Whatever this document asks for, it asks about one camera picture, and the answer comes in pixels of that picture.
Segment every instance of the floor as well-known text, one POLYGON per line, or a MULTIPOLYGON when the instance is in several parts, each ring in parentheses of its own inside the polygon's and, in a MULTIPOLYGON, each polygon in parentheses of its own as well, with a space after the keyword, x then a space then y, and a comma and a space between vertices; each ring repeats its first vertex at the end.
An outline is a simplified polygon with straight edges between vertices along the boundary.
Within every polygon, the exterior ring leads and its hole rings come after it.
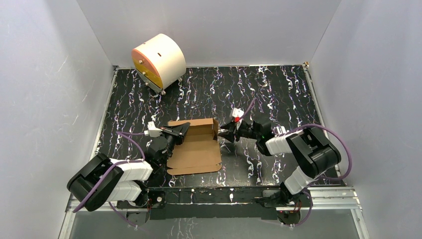
POLYGON ((131 215, 139 229, 128 228, 114 212, 79 212, 71 239, 358 239, 350 210, 314 210, 305 224, 291 230, 277 221, 259 218, 181 218, 141 220, 131 215))
MULTIPOLYGON (((255 97, 259 104, 247 120, 264 114, 273 126, 293 129, 320 123, 302 65, 188 68, 162 96, 150 90, 134 69, 117 71, 97 151, 110 158, 135 159, 138 150, 116 131, 141 132, 148 121, 156 126, 170 120, 215 118, 223 124, 233 107, 245 109, 255 97)), ((137 138, 146 144, 147 137, 137 138)), ((148 187, 277 186, 297 167, 291 154, 272 157, 257 153, 253 140, 232 144, 219 138, 222 169, 215 173, 172 176, 164 170, 148 187)), ((336 177, 334 169, 326 173, 336 177)), ((334 184, 319 181, 316 184, 334 184)))

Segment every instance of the cable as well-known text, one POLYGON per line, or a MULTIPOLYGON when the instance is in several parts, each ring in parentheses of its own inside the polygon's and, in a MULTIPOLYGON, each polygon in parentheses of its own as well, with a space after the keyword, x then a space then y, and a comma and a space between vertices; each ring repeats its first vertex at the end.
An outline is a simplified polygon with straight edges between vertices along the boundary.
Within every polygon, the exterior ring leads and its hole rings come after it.
POLYGON ((151 208, 152 208, 152 199, 148 200, 148 206, 146 207, 149 215, 151 215, 151 208))
POLYGON ((301 208, 302 208, 302 201, 301 201, 301 200, 299 200, 299 208, 298 208, 298 212, 300 212, 301 208))
MULTIPOLYGON (((141 163, 144 161, 145 159, 145 154, 142 150, 142 148, 139 146, 139 144, 137 144, 133 139, 129 138, 128 136, 126 136, 123 132, 117 132, 118 135, 128 139, 130 142, 132 142, 133 144, 135 144, 139 151, 141 151, 142 154, 142 159, 140 160, 133 160, 130 163, 141 163)), ((114 163, 112 166, 110 166, 110 168, 107 169, 107 171, 103 174, 103 176, 99 179, 99 181, 94 185, 94 187, 91 189, 91 191, 85 196, 85 198, 80 202, 80 204, 73 210, 74 213, 78 212, 81 208, 83 208, 85 206, 85 203, 88 201, 88 199, 94 194, 94 192, 98 189, 98 187, 100 186, 100 184, 106 179, 106 176, 118 165, 121 164, 125 164, 128 163, 128 161, 120 161, 117 163, 114 163)))
POLYGON ((149 197, 148 197, 148 194, 146 195, 146 202, 144 203, 144 205, 142 205, 142 206, 136 206, 137 208, 143 208, 143 207, 145 207, 145 205, 147 205, 148 204, 148 202, 149 202, 149 197))
POLYGON ((253 98, 251 103, 249 104, 248 108, 245 110, 245 112, 243 113, 243 115, 241 117, 239 117, 239 120, 245 118, 245 116, 249 113, 249 111, 251 110, 252 106, 255 103, 256 98, 253 98))
POLYGON ((330 134, 332 134, 334 137, 336 137, 338 139, 338 141, 341 143, 341 145, 343 145, 343 148, 344 148, 344 150, 346 151, 346 154, 347 154, 347 160, 349 162, 349 166, 347 168, 347 171, 345 172, 345 174, 341 175, 340 177, 338 177, 338 178, 331 178, 331 177, 320 176, 319 178, 323 178, 323 179, 327 179, 327 180, 332 180, 332 181, 343 180, 344 178, 346 178, 350 174, 350 171, 352 170, 352 155, 350 153, 349 147, 347 147, 346 143, 343 141, 343 139, 341 139, 340 135, 338 135, 337 133, 335 133, 331 129, 326 128, 326 127, 324 127, 322 125, 319 125, 319 124, 309 123, 309 124, 304 124, 304 125, 302 125, 300 127, 297 127, 295 129, 287 132, 287 133, 281 134, 281 135, 279 135, 279 137, 280 136, 283 136, 283 135, 286 135, 286 134, 294 133, 296 131, 299 131, 299 130, 302 130, 302 129, 308 128, 308 127, 317 127, 317 128, 323 129, 323 130, 329 132, 330 134))
POLYGON ((302 221, 298 222, 297 224, 294 224, 295 227, 300 226, 301 224, 303 224, 308 219, 308 217, 311 215, 312 207, 314 206, 314 202, 312 201, 311 195, 308 192, 303 192, 303 193, 305 195, 307 195, 307 197, 311 201, 311 205, 309 206, 308 214, 306 214, 305 218, 302 221))
POLYGON ((120 217, 120 218, 122 218, 123 220, 125 220, 129 225, 131 225, 132 227, 134 227, 135 228, 135 230, 136 229, 138 229, 138 225, 136 225, 135 223, 133 223, 133 222, 131 222, 131 221, 129 221, 125 216, 123 216, 121 213, 119 213, 118 211, 117 211, 117 209, 113 206, 113 204, 111 204, 111 202, 108 202, 108 204, 110 205, 110 207, 111 207, 111 209, 113 209, 113 211, 115 212, 115 213, 117 213, 118 214, 118 216, 120 217))
POLYGON ((294 213, 296 211, 296 207, 298 206, 298 203, 295 203, 295 208, 293 208, 293 211, 291 211, 292 213, 294 213))
POLYGON ((120 131, 118 131, 118 132, 116 132, 116 133, 117 133, 117 135, 120 135, 120 136, 122 136, 123 138, 125 138, 125 139, 129 140, 131 143, 135 144, 135 146, 136 146, 136 147, 138 147, 139 151, 141 151, 142 161, 143 161, 143 160, 144 160, 144 158, 145 158, 145 154, 144 154, 144 151, 142 150, 141 146, 139 146, 139 144, 138 144, 137 142, 135 142, 135 140, 133 140, 133 139, 129 138, 129 136, 127 136, 126 134, 129 134, 129 135, 144 135, 144 133, 137 133, 137 134, 133 134, 133 133, 120 132, 120 131))

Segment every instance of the brown cardboard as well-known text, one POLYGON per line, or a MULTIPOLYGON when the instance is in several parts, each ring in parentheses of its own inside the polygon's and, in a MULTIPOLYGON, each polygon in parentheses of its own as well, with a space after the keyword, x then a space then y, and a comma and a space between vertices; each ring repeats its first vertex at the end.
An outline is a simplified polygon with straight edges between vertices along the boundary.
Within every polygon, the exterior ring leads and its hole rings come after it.
POLYGON ((171 175, 217 172, 221 169, 220 145, 217 142, 218 122, 215 119, 170 121, 169 126, 190 122, 185 140, 176 145, 167 161, 171 175))

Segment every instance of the white arm segment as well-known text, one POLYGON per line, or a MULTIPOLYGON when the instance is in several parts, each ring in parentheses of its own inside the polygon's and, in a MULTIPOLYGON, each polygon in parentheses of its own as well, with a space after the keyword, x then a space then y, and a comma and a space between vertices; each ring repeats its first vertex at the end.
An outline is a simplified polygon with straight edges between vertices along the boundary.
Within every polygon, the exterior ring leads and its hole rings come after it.
MULTIPOLYGON (((302 130, 296 131, 294 133, 300 134, 302 130)), ((293 133, 286 134, 279 137, 274 137, 267 141, 265 145, 268 148, 268 151, 271 153, 271 155, 276 155, 280 153, 292 153, 292 150, 290 149, 289 144, 287 143, 287 137, 292 135, 293 133)))
MULTIPOLYGON (((110 159, 114 164, 121 160, 110 159)), ((145 181, 152 173, 152 167, 146 161, 134 162, 118 165, 123 170, 123 175, 119 182, 107 198, 107 202, 111 201, 134 201, 142 192, 139 185, 134 180, 145 181)))
MULTIPOLYGON (((121 160, 110 159, 110 161, 115 164, 121 160)), ((152 173, 152 167, 146 161, 141 163, 125 163, 118 166, 123 170, 123 175, 120 178, 119 182, 123 181, 145 181, 149 178, 149 175, 152 173)))
POLYGON ((142 192, 139 185, 133 181, 119 182, 107 198, 107 202, 111 201, 134 201, 142 192))
POLYGON ((290 175, 285 181, 284 185, 286 185, 287 190, 292 195, 300 193, 305 187, 309 186, 309 184, 316 179, 308 177, 302 169, 298 166, 292 175, 290 175))
POLYGON ((145 136, 158 137, 161 135, 161 129, 155 127, 154 121, 148 122, 148 130, 144 131, 145 136))

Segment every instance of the white cylinder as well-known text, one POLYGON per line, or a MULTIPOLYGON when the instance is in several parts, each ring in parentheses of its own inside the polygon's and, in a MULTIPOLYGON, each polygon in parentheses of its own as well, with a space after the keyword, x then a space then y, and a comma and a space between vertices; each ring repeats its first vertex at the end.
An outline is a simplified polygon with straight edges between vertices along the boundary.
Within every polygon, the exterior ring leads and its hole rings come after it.
POLYGON ((186 72, 185 57, 181 49, 164 34, 158 34, 133 49, 132 59, 138 71, 145 68, 148 70, 145 77, 161 90, 167 88, 186 72))

